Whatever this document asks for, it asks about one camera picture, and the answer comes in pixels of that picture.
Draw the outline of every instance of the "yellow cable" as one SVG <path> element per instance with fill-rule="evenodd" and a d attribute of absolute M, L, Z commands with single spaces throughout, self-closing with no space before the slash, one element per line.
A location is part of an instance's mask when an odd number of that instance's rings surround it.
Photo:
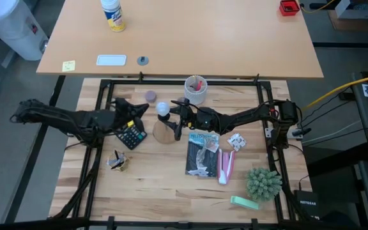
<path fill-rule="evenodd" d="M 349 83 L 347 83 L 347 84 L 344 84 L 344 85 L 342 85 L 342 86 L 339 86 L 339 87 L 337 87 L 337 88 L 333 89 L 332 91 L 330 91 L 329 93 L 327 93 L 327 94 L 325 94 L 325 95 L 323 95 L 323 96 L 319 97 L 318 99 L 316 99 L 315 101 L 313 101 L 312 103 L 310 103 L 309 105 L 307 105 L 306 107 L 304 107 L 302 110 L 303 110 L 303 111 L 305 111 L 305 110 L 306 110 L 306 109 L 308 109 L 309 107 L 312 107 L 314 104 L 316 104 L 316 103 L 320 102 L 321 100 L 325 99 L 326 97 L 328 97 L 328 96 L 332 95 L 333 93 L 335 93 L 335 92 L 337 92 L 337 91 L 339 91 L 339 90 L 341 90 L 341 89 L 344 89 L 344 88 L 346 88 L 346 87 L 352 86 L 352 85 L 354 85 L 354 84 L 362 83 L 362 82 L 365 82 L 365 81 L 368 81 L 368 77 L 367 77 L 367 78 L 364 78 L 364 79 L 360 79 L 360 80 L 355 80 L 355 81 L 353 81 L 353 82 L 349 82 Z"/>
<path fill-rule="evenodd" d="M 326 5 L 324 5 L 324 6 L 322 6 L 322 7 L 320 7 L 319 9 L 317 9 L 317 10 L 314 10 L 314 11 L 307 11 L 307 10 L 305 10 L 305 8 L 304 7 L 300 7 L 301 9 L 302 9 L 302 11 L 303 12 L 305 12 L 305 13 L 314 13 L 314 12 L 317 12 L 317 11 L 319 11 L 319 10 L 322 10 L 323 8 L 326 8 L 328 5 L 330 5 L 332 2 L 334 2 L 335 0 L 331 0 L 328 4 L 326 4 Z"/>

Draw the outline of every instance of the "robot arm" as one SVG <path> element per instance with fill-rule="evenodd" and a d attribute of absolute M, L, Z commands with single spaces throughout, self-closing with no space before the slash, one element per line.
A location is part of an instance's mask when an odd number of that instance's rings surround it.
<path fill-rule="evenodd" d="M 288 147 L 288 130 L 298 122 L 296 105 L 289 100 L 271 101 L 273 105 L 277 105 L 279 107 L 279 119 L 271 116 L 270 106 L 266 103 L 262 103 L 258 107 L 247 111 L 227 115 L 214 111 L 209 107 L 195 107 L 189 103 L 188 99 L 184 102 L 171 102 L 178 105 L 177 107 L 170 108 L 169 112 L 180 115 L 179 123 L 176 124 L 168 121 L 169 113 L 159 113 L 158 119 L 174 130 L 176 141 L 180 140 L 181 129 L 183 127 L 189 127 L 191 130 L 199 129 L 208 132 L 214 131 L 223 135 L 240 125 L 263 120 L 273 123 L 271 145 L 274 145 L 278 149 L 285 149 Z M 197 109 L 197 113 L 194 113 L 190 106 L 194 106 Z"/>
<path fill-rule="evenodd" d="M 116 98 L 110 103 L 115 111 L 76 111 L 45 105 L 36 99 L 19 103 L 11 117 L 14 123 L 43 123 L 59 129 L 66 135 L 74 135 L 85 145 L 96 147 L 97 139 L 114 134 L 131 120 L 138 129 L 144 130 L 141 116 L 148 104 L 132 105 L 123 98 Z"/>

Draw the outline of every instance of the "red box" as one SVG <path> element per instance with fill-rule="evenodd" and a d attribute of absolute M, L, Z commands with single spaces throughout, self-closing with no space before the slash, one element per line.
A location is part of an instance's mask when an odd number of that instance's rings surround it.
<path fill-rule="evenodd" d="M 292 16 L 299 12 L 300 7 L 295 0 L 284 0 L 280 2 L 279 9 L 283 16 Z"/>

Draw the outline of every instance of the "book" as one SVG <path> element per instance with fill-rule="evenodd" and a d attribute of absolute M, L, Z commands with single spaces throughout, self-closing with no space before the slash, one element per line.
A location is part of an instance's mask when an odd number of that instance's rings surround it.
<path fill-rule="evenodd" d="M 219 136 L 191 132 L 188 138 L 185 174 L 217 177 Z"/>

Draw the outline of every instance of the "white cup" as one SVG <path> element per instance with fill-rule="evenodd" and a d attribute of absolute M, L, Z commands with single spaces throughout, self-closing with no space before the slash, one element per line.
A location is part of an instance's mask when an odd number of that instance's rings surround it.
<path fill-rule="evenodd" d="M 196 87 L 201 81 L 201 88 L 196 91 Z M 191 104 L 199 105 L 204 102 L 207 97 L 207 81 L 204 77 L 193 75 L 185 80 L 184 83 L 184 96 L 190 100 Z"/>

